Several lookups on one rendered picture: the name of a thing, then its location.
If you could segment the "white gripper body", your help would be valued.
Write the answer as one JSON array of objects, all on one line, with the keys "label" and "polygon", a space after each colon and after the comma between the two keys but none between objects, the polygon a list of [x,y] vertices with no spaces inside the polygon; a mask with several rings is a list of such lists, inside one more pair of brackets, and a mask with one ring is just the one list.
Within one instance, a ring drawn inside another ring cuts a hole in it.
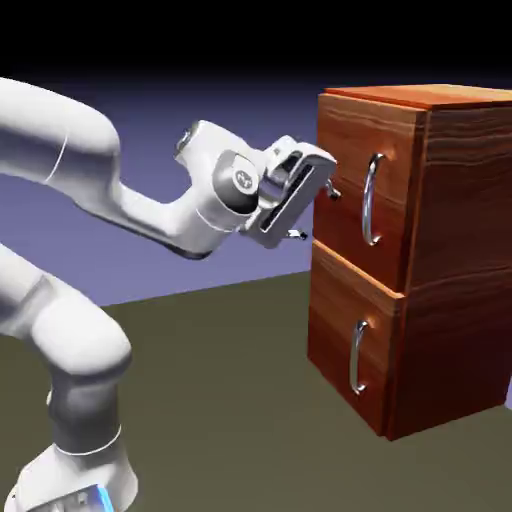
[{"label": "white gripper body", "polygon": [[250,237],[275,248],[336,170],[336,159],[312,144],[274,144],[259,187],[259,206],[250,219]]}]

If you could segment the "wooden cabinet door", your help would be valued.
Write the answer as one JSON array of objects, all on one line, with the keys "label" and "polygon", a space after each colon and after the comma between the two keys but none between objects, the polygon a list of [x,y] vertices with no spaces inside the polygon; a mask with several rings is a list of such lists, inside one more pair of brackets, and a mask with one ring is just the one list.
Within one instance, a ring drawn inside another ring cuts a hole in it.
[{"label": "wooden cabinet door", "polygon": [[[333,185],[342,196],[317,196],[313,235],[396,292],[405,289],[425,125],[424,109],[324,93],[318,98],[317,141],[337,160]],[[386,156],[375,179],[372,231],[363,239],[363,189],[371,157]]]},{"label": "wooden cabinet door", "polygon": [[[307,355],[379,436],[389,420],[395,349],[405,295],[391,290],[318,240],[312,245]],[[356,395],[349,384],[351,336],[366,320]]]}]

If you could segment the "reddish wooden cabinet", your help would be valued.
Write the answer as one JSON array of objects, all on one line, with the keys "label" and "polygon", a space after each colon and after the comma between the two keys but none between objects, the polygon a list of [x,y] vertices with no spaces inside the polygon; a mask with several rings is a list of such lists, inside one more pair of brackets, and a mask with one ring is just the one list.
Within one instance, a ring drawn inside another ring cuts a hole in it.
[{"label": "reddish wooden cabinet", "polygon": [[512,379],[512,90],[332,87],[428,113],[385,437],[505,402]]}]

